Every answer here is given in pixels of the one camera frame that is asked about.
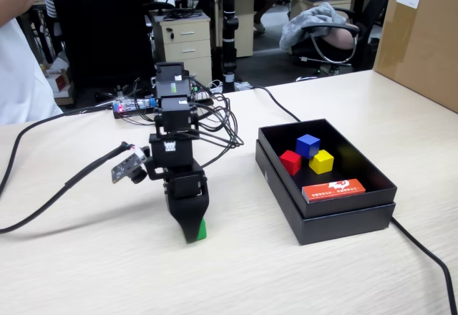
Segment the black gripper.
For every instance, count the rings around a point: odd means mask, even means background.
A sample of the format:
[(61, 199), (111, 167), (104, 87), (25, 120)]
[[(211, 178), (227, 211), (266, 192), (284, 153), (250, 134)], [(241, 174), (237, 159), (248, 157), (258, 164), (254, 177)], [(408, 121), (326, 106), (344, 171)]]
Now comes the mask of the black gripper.
[(167, 208), (180, 225), (187, 243), (207, 237), (204, 220), (209, 206), (207, 180), (203, 168), (196, 160), (190, 165), (166, 170)]

